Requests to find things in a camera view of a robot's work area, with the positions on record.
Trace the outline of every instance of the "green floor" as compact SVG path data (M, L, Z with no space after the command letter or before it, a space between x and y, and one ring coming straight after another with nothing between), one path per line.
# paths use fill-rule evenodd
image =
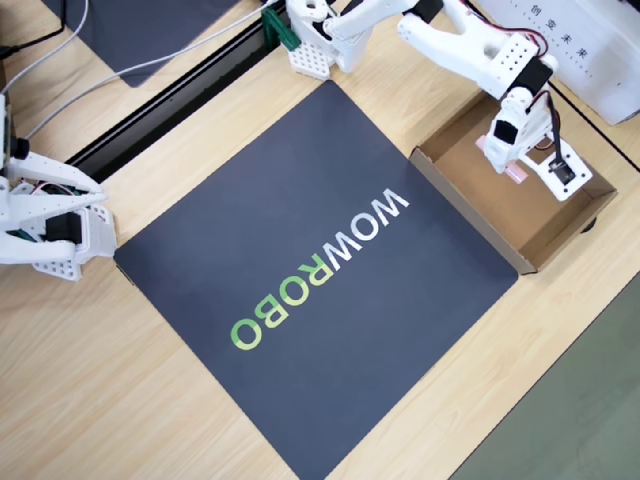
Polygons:
M452 480L640 479L640 275Z

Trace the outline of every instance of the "black mat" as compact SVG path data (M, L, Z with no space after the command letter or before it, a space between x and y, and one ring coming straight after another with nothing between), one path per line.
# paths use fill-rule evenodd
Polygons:
M351 259L335 266L337 232ZM116 260L303 479L328 475L517 278L333 83ZM333 275L310 282L300 267L318 261ZM270 294L286 319L257 318Z
M61 0L43 0L60 15ZM114 72L176 52L189 45L237 0L90 0L80 38ZM67 0L67 25L75 29L84 0ZM125 75L132 87L142 84L162 64Z

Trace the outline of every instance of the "red wire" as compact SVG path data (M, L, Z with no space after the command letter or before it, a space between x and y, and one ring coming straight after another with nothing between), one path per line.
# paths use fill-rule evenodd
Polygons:
M460 2L471 9L469 1L468 0L460 0ZM536 30L532 30L530 28L505 28L505 27L501 27L499 25L496 25L494 23L491 23L489 20L487 20L486 18L483 18L482 16L476 14L476 12L471 9L471 11L480 19L482 20L484 23L486 23L487 25L489 25L490 27L495 28L496 30L500 30L501 32L505 32L505 33L522 33L524 34L526 37L532 36L532 37L537 37L539 40L542 41L542 44L544 44L544 50L542 50L542 46L540 45L539 41L537 40L533 40L533 42L538 46L538 57L542 57L544 55L546 55L549 52L549 42L547 42L547 39L544 38L544 35L542 35L540 32L536 31Z

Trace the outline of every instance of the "dark gray mat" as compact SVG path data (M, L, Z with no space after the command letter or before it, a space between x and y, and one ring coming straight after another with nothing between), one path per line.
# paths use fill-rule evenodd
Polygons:
M638 480L639 320L637 275L452 480Z
M43 0L60 16L61 0ZM82 19L84 0L67 0L67 25ZM80 38L114 72L176 52L213 25L237 0L90 0ZM125 75L132 87L162 64Z
M394 200L395 217L379 208L383 221L371 202L393 210L387 189L409 205ZM373 235L370 220L357 223L368 240L351 230L360 213L378 226ZM339 269L323 249L338 246L337 232L360 247L335 257ZM322 285L299 270L316 253L334 272ZM329 474L517 278L334 83L116 261L303 479ZM308 296L289 306L280 285L295 275ZM291 283L285 296L304 291ZM278 325L254 311L269 294L289 314ZM246 351L231 338L243 319L262 335ZM256 334L244 325L239 337Z

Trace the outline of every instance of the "green connector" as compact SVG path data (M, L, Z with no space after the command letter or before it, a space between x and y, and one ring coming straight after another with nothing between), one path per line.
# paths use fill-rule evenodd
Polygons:
M262 11L262 27L264 29L264 43L269 51L275 49L280 42L290 52L300 46L302 42L289 27L280 19L271 7Z

